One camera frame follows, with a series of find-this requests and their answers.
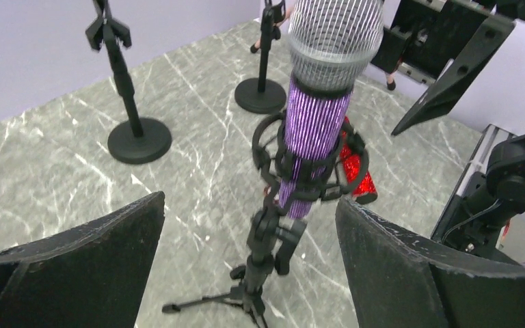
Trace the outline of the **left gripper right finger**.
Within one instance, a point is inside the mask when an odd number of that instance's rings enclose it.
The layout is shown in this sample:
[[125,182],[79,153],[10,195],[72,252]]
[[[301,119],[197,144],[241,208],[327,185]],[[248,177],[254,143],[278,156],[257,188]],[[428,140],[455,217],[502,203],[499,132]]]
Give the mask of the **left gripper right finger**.
[[525,267],[466,254],[343,199],[336,229],[361,327],[525,327]]

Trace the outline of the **purple glitter microphone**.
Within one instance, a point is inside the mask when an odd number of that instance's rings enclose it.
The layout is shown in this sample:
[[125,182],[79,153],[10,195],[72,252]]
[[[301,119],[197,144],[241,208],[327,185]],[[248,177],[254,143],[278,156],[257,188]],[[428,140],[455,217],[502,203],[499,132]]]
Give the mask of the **purple glitter microphone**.
[[355,80],[377,54],[383,39],[382,1],[298,1],[291,11],[287,41],[292,73],[284,119],[283,174],[279,205],[302,219],[312,202],[294,192],[315,194],[337,156],[340,130]]

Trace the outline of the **red glitter microphone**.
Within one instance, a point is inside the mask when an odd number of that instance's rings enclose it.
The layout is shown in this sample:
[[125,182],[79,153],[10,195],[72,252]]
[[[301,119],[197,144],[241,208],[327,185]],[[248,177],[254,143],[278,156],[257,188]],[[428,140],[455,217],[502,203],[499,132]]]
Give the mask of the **red glitter microphone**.
[[[347,137],[346,131],[343,131],[342,135],[345,143],[342,146],[339,157],[347,182],[353,182],[359,176],[361,168],[361,155],[356,154],[354,151],[362,150],[362,154],[364,154],[366,144],[362,137],[357,137],[357,133],[353,132],[350,138],[351,146],[349,146],[347,143],[349,138]],[[362,182],[351,195],[355,201],[361,205],[373,203],[378,198],[375,184],[369,172],[366,172]]]

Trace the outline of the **black round-base clip stand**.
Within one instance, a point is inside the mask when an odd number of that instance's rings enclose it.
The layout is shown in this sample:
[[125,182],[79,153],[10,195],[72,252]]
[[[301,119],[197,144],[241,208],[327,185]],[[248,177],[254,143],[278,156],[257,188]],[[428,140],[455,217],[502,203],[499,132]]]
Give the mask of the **black round-base clip stand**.
[[135,88],[122,48],[132,46],[129,27],[114,18],[108,1],[93,0],[95,20],[85,30],[90,48],[99,52],[105,46],[118,95],[126,109],[128,120],[109,134],[107,147],[117,161],[132,165],[151,163],[170,149],[172,134],[164,123],[139,116]]

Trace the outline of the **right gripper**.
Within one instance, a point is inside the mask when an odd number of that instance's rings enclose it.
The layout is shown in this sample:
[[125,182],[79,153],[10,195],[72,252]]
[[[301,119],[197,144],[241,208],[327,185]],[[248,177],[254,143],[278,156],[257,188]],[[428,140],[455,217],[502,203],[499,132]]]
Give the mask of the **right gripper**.
[[391,135],[450,113],[516,20],[525,22],[525,1],[400,1],[371,64],[431,86]]

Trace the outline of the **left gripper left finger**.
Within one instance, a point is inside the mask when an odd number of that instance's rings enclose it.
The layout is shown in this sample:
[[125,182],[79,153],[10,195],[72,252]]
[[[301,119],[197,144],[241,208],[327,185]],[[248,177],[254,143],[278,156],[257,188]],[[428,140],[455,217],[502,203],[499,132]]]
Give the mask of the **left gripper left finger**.
[[133,327],[161,236],[165,195],[0,251],[0,327]]

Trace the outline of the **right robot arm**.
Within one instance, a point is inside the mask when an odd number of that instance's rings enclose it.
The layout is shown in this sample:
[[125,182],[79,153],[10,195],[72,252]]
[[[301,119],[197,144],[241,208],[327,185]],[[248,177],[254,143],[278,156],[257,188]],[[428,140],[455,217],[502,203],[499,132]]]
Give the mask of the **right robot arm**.
[[[447,115],[515,27],[525,1],[401,1],[372,63],[427,85],[392,131]],[[496,144],[484,172],[454,190],[438,221],[435,242],[508,262],[498,249],[504,227],[525,212],[525,135]]]

